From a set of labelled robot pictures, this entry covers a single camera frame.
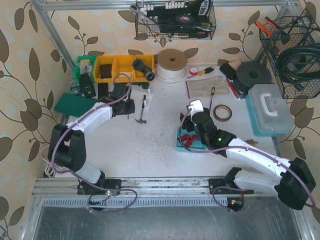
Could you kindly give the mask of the small claw hammer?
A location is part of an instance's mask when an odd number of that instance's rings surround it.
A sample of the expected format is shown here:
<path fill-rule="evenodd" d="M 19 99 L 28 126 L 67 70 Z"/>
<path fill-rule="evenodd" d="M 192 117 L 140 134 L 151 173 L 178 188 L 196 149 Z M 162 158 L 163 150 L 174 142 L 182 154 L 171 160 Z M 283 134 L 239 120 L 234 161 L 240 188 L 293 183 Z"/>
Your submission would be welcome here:
<path fill-rule="evenodd" d="M 139 124 L 146 124 L 147 123 L 147 121 L 143 119 L 143 114 L 144 114 L 144 109 L 145 109 L 145 100 L 146 100 L 146 95 L 143 96 L 142 106 L 141 106 L 141 111 L 140 111 L 140 118 L 135 119 L 135 121 Z"/>

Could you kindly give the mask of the red large spring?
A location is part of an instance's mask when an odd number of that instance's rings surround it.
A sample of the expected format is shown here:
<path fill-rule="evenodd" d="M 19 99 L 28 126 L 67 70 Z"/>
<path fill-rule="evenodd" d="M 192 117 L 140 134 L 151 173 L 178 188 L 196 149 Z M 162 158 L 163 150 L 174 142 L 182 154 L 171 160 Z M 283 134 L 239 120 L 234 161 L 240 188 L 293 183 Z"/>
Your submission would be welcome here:
<path fill-rule="evenodd" d="M 186 147 L 186 148 L 189 148 L 191 145 L 193 144 L 193 140 L 187 140 L 185 143 L 184 143 L 184 146 Z"/>

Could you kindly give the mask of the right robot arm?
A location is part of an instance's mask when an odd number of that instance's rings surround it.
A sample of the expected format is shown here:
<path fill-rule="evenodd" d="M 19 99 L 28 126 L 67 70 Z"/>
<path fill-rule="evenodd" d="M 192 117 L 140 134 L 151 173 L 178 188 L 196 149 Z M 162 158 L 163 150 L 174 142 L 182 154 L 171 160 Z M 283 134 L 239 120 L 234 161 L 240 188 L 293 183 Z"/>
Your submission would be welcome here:
<path fill-rule="evenodd" d="M 205 153 L 217 154 L 243 162 L 258 173 L 233 167 L 232 178 L 226 186 L 232 191 L 254 191 L 275 195 L 283 204 L 294 210 L 304 207 L 315 208 L 316 202 L 312 191 L 316 181 L 305 160 L 282 158 L 253 147 L 225 130 L 218 129 L 208 110 L 189 110 L 180 114 L 179 130 L 191 127 L 205 145 Z"/>

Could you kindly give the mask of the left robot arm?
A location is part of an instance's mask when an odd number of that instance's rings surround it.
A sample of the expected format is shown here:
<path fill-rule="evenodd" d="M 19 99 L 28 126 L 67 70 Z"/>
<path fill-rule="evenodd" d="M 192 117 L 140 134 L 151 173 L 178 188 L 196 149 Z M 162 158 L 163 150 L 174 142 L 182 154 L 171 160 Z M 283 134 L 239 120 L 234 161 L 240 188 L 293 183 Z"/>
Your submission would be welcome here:
<path fill-rule="evenodd" d="M 57 124 L 52 130 L 48 150 L 51 169 L 57 174 L 71 173 L 79 178 L 80 194 L 119 194 L 121 183 L 108 182 L 105 173 L 87 160 L 85 137 L 111 118 L 134 112 L 133 99 L 110 98 L 108 102 L 96 102 L 90 110 L 67 125 Z"/>

